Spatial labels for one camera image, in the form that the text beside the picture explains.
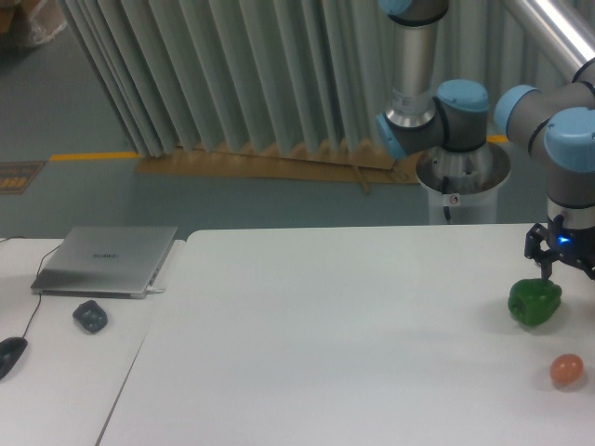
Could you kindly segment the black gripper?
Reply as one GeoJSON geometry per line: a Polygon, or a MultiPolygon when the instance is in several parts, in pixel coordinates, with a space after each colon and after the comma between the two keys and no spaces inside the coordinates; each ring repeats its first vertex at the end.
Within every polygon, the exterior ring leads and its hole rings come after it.
{"type": "Polygon", "coordinates": [[[562,215],[550,219],[548,228],[536,223],[525,235],[524,256],[539,267],[542,280],[551,277],[556,261],[594,280],[594,228],[567,228],[562,215]]]}

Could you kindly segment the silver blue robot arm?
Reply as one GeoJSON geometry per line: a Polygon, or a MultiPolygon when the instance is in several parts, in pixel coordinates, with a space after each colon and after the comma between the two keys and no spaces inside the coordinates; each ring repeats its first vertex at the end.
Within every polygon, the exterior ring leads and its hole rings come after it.
{"type": "Polygon", "coordinates": [[[547,279],[555,262],[594,272],[594,32],[563,1],[508,1],[506,10],[568,80],[544,93],[518,85],[491,106],[486,89],[457,79],[430,86],[445,1],[384,1],[399,29],[389,107],[377,117],[395,159],[418,154],[416,175],[429,195],[432,223],[491,222],[508,155],[487,140],[494,121],[547,174],[545,224],[526,234],[524,254],[547,279]]]}

